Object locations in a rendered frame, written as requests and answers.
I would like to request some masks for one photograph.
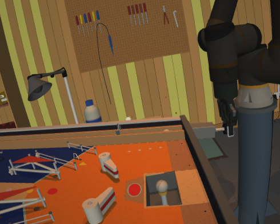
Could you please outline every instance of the pliers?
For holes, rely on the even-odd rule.
[[[168,24],[169,24],[169,20],[168,20],[168,17],[167,17],[167,15],[166,15],[166,11],[165,11],[165,6],[163,6],[163,11],[164,11],[164,25],[165,25],[165,17],[166,17],[167,22],[168,22]]]

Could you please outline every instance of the red triangle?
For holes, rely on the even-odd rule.
[[[29,155],[27,157],[24,157],[22,159],[19,159],[13,163],[28,163],[28,162],[51,162],[53,160],[50,159],[42,159],[38,157],[33,157],[32,155]]]
[[[0,201],[4,200],[6,198],[9,198],[11,196],[20,194],[20,193],[22,193],[22,192],[24,192],[26,190],[30,190],[32,188],[35,188],[35,187],[28,187],[28,188],[23,188],[23,189],[19,189],[19,190],[12,190],[12,191],[7,191],[7,192],[1,192],[0,193]]]

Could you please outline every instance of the blue handle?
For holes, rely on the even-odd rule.
[[[109,35],[109,43],[110,43],[110,47],[111,47],[112,54],[113,54],[113,46],[112,46],[112,40],[111,40],[111,36],[110,35]]]
[[[85,23],[87,23],[87,18],[86,18],[86,14],[84,13],[84,20],[85,20]]]
[[[99,14],[98,14],[98,10],[97,10],[97,18],[98,18],[98,20],[99,20]]]

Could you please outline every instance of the red dot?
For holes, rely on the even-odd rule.
[[[129,187],[129,194],[131,196],[137,196],[141,192],[141,188],[138,184],[134,183]]]
[[[48,191],[48,194],[55,194],[57,192],[57,189],[56,188],[51,188],[49,191]]]

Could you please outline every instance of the lamp shade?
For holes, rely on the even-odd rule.
[[[34,101],[42,97],[50,90],[52,83],[43,81],[37,77],[30,77],[28,79],[28,101]]]

